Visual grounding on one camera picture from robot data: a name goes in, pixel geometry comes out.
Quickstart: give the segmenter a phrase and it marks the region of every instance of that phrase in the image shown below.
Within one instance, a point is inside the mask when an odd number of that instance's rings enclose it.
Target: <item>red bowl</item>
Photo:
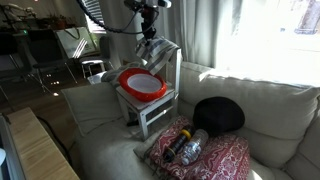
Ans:
[[[164,95],[167,85],[158,75],[140,68],[130,68],[119,76],[121,87],[142,102],[150,102]]]

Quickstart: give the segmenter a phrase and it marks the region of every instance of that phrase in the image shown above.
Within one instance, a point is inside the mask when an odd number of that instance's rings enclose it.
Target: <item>plastic bottle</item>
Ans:
[[[198,129],[183,149],[182,164],[188,165],[197,160],[207,140],[208,133],[203,129]]]

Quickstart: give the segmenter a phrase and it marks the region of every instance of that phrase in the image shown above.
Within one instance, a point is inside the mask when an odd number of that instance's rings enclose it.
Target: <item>black cushion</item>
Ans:
[[[194,110],[193,123],[196,129],[204,129],[209,136],[241,128],[245,116],[240,106],[225,97],[212,97],[200,101]]]

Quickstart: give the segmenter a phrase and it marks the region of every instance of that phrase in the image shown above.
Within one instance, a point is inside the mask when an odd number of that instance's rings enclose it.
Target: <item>white sofa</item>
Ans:
[[[87,179],[159,178],[152,176],[152,169],[133,150],[151,146],[169,121],[152,124],[149,131],[154,134],[142,142],[138,126],[126,127],[110,84],[63,93],[79,125],[76,141]],[[178,113],[192,120],[200,100],[230,98],[246,118],[244,127],[233,133],[249,142],[249,180],[316,180],[320,179],[319,95],[319,88],[225,77],[213,69],[183,62]]]

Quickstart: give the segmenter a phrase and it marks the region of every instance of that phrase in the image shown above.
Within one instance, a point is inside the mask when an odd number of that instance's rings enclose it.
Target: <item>wooden shelf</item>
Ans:
[[[26,179],[79,179],[30,108],[8,118]]]

